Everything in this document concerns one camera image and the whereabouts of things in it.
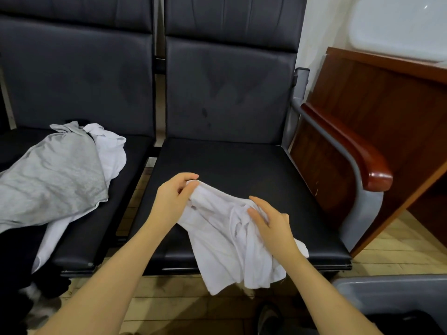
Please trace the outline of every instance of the wooden floor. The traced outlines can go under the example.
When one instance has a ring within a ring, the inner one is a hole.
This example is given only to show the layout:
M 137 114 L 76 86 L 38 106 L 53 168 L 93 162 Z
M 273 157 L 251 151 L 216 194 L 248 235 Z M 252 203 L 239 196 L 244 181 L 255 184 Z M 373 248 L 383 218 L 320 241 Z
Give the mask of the wooden floor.
M 126 210 L 117 234 L 127 235 L 150 168 L 146 168 Z M 447 249 L 410 213 L 396 219 L 357 255 L 353 270 L 339 276 L 373 276 L 447 273 Z M 87 281 L 74 279 L 62 298 L 66 302 Z M 227 287 L 210 296 L 200 275 L 142 277 L 132 298 L 120 334 L 252 334 L 256 306 L 269 299 L 282 310 L 287 322 L 308 319 L 305 310 L 292 305 L 296 288 L 290 279 L 270 289 Z

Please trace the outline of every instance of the gray cloth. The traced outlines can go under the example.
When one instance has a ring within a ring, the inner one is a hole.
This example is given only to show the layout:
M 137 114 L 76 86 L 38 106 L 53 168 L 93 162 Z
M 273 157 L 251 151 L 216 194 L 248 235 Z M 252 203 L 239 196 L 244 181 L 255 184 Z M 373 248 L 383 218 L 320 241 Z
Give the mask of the gray cloth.
M 93 139 L 76 121 L 48 135 L 0 174 L 0 233 L 81 213 L 109 197 Z

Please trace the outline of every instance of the chair backrest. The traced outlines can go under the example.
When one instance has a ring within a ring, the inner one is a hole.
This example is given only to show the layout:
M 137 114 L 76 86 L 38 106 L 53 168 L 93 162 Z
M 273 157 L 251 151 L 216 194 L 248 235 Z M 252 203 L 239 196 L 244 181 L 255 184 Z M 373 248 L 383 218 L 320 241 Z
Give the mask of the chair backrest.
M 155 136 L 153 0 L 0 0 L 0 53 L 18 127 L 83 119 Z
M 306 0 L 165 0 L 167 137 L 280 144 Z

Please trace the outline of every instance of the right hand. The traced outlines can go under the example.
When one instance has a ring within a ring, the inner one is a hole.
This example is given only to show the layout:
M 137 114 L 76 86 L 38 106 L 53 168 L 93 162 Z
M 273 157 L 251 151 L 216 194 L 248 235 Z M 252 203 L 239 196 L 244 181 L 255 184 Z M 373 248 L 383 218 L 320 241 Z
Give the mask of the right hand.
M 249 198 L 264 211 L 269 223 L 267 224 L 264 218 L 253 208 L 248 208 L 247 213 L 257 225 L 267 250 L 287 270 L 286 267 L 296 262 L 297 257 L 302 256 L 304 258 L 290 230 L 289 215 L 281 214 L 263 199 L 253 196 Z

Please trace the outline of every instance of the metal armrest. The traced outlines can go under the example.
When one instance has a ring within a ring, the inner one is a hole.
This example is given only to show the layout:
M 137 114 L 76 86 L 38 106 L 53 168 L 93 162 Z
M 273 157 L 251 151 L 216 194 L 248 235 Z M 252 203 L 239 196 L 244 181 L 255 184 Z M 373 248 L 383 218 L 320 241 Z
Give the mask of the metal armrest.
M 393 174 L 380 152 L 338 119 L 309 103 L 293 99 L 292 108 L 350 163 L 357 187 L 354 205 L 340 227 L 340 239 L 351 251 L 372 224 L 393 183 Z

